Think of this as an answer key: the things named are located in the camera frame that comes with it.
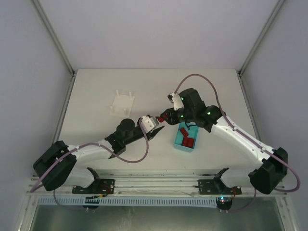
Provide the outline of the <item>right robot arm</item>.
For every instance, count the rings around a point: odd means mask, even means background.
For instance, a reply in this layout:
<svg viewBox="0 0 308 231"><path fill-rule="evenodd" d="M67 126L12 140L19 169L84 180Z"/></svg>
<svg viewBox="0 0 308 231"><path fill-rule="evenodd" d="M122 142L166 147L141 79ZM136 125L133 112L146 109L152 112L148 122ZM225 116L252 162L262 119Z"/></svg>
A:
<svg viewBox="0 0 308 231"><path fill-rule="evenodd" d="M250 169L222 169L214 177L219 187L253 186L263 194L270 194L286 176L286 150L274 149L249 135L223 115L219 107L206 106L197 90L189 88L180 94L172 92L168 99L173 103L173 107L160 115L164 121L170 125L194 123L197 127L221 137L250 161Z"/></svg>

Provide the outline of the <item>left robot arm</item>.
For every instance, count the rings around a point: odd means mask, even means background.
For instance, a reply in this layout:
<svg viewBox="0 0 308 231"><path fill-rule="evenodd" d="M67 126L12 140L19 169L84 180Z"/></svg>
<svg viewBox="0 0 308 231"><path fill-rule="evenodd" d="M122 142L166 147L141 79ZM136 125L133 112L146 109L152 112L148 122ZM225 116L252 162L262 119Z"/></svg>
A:
<svg viewBox="0 0 308 231"><path fill-rule="evenodd" d="M40 187L54 191L63 185L76 185L87 188L95 182L95 171L88 163L98 160L119 159L125 163L136 164L143 161L149 152L149 141L162 127L157 116L142 116L137 122L125 118L116 127L115 132L98 142L83 145L66 145L64 141L53 143L50 148L33 164L39 177L31 188L35 192ZM126 146L145 139L145 154L138 160L121 157Z"/></svg>

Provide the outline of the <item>red large spring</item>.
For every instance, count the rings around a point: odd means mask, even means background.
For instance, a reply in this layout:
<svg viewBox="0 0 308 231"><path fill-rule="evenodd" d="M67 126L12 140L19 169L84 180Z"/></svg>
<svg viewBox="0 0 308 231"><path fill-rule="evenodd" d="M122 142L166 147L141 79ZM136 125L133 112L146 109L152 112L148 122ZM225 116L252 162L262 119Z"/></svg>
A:
<svg viewBox="0 0 308 231"><path fill-rule="evenodd" d="M193 148L194 147L194 138L187 139L187 147Z"/></svg>
<svg viewBox="0 0 308 231"><path fill-rule="evenodd" d="M181 142L181 146L187 147L187 139L188 139L188 137L183 137L182 142Z"/></svg>
<svg viewBox="0 0 308 231"><path fill-rule="evenodd" d="M166 117L165 117L164 115L161 115L161 116L158 117L158 121L159 121L160 123L163 123L163 122L166 121Z"/></svg>

